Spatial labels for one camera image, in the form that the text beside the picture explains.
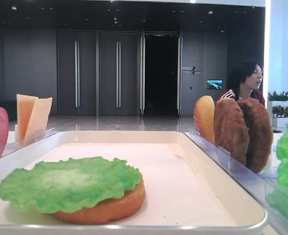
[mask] gray door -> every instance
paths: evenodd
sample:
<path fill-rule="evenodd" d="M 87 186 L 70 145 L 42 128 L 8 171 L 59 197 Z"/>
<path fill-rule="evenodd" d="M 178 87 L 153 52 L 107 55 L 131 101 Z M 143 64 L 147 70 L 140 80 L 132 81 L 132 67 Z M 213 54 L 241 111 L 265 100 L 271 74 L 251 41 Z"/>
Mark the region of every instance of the gray door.
<path fill-rule="evenodd" d="M 95 58 L 95 33 L 58 32 L 60 115 L 96 115 Z"/>
<path fill-rule="evenodd" d="M 99 34 L 100 115 L 119 115 L 118 36 L 114 33 Z"/>
<path fill-rule="evenodd" d="M 121 50 L 120 115 L 137 114 L 137 34 L 119 34 Z"/>
<path fill-rule="evenodd" d="M 100 33 L 100 115 L 137 114 L 137 34 Z"/>

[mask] clear acrylic holder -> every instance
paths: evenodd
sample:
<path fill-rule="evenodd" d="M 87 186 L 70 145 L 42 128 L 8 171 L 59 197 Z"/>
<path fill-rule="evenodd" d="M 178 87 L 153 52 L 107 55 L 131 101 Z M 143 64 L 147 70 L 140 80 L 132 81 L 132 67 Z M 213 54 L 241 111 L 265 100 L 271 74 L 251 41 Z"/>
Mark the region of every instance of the clear acrylic holder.
<path fill-rule="evenodd" d="M 265 207 L 272 228 L 281 235 L 288 235 L 288 190 L 286 188 L 269 179 L 261 178 L 233 159 L 228 151 L 215 146 L 197 131 L 190 129 L 187 136 Z"/>
<path fill-rule="evenodd" d="M 36 143 L 48 136 L 55 134 L 55 128 L 51 128 L 49 130 L 42 130 L 34 135 L 24 138 L 23 140 L 16 141 L 14 143 L 8 143 L 5 146 L 0 146 L 0 158 L 5 157 L 6 155 L 13 153 L 19 149 L 22 149 L 30 144 Z"/>

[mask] bottom bun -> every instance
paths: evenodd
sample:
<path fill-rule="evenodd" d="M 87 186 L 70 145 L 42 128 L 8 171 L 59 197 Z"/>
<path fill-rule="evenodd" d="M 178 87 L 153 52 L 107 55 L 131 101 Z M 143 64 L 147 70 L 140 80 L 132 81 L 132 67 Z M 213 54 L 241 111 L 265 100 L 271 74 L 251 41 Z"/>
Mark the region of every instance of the bottom bun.
<path fill-rule="evenodd" d="M 137 212 L 145 200 L 144 182 L 141 180 L 133 190 L 125 192 L 120 199 L 107 199 L 92 208 L 82 208 L 72 213 L 58 211 L 52 215 L 74 224 L 100 225 L 110 220 L 129 217 Z"/>

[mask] door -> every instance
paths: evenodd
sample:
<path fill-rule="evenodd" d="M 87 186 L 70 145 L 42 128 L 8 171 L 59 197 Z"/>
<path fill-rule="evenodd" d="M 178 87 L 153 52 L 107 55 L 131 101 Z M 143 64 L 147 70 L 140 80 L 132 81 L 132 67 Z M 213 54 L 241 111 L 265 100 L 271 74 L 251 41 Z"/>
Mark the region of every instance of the door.
<path fill-rule="evenodd" d="M 179 115 L 180 36 L 178 33 L 141 34 L 140 113 Z"/>
<path fill-rule="evenodd" d="M 59 114 L 96 115 L 96 38 L 58 32 Z"/>
<path fill-rule="evenodd" d="M 137 34 L 100 33 L 100 115 L 136 115 Z"/>
<path fill-rule="evenodd" d="M 119 115 L 118 34 L 100 33 L 100 115 Z"/>
<path fill-rule="evenodd" d="M 120 34 L 120 115 L 137 113 L 137 34 Z"/>

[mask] red shirt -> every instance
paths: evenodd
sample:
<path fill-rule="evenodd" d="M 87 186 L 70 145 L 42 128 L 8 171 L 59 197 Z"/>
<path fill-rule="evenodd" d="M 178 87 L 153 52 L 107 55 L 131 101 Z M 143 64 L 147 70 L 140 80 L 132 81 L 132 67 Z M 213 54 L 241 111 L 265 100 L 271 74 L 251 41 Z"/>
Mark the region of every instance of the red shirt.
<path fill-rule="evenodd" d="M 251 92 L 251 94 L 250 94 L 250 97 L 251 97 L 251 98 L 255 98 L 256 100 L 259 101 L 259 103 L 265 105 L 265 102 L 266 102 L 266 101 L 265 101 L 265 99 L 264 99 L 263 94 L 262 94 L 261 91 L 259 91 L 259 90 L 253 90 L 253 91 Z M 223 92 L 223 93 L 219 96 L 218 100 L 221 99 L 221 98 L 232 98 L 232 99 L 235 99 L 235 93 L 233 92 L 232 89 L 227 90 L 227 91 Z"/>

